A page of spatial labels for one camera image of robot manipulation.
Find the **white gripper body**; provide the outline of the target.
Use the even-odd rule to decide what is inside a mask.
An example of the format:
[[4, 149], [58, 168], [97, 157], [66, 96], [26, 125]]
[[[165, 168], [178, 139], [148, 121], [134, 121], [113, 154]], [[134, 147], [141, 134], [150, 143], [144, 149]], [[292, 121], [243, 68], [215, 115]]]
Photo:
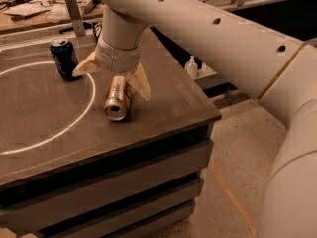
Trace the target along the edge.
[[107, 44], [102, 37], [98, 39], [95, 55], [96, 59], [106, 69], [122, 73], [134, 69], [139, 63], [141, 49], [131, 50], [114, 48]]

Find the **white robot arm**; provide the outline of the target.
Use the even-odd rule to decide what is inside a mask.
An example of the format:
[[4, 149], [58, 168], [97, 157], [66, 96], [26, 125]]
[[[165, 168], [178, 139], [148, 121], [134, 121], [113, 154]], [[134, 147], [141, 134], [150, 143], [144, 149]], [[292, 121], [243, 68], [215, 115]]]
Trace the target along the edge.
[[317, 49], [197, 0], [102, 0], [103, 28], [86, 64], [134, 69], [152, 25], [285, 124], [257, 238], [317, 238]]

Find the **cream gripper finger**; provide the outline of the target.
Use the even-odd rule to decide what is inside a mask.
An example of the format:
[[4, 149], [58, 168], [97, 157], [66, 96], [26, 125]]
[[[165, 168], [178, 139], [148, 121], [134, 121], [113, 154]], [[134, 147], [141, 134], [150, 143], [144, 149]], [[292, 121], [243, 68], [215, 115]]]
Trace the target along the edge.
[[151, 98], [151, 88], [147, 80], [143, 66], [138, 63], [133, 70], [127, 73], [127, 82], [137, 91], [146, 101]]
[[95, 52], [92, 52], [86, 59], [80, 62], [72, 72], [73, 77], [79, 77], [87, 73], [94, 73], [99, 70], [100, 62]]

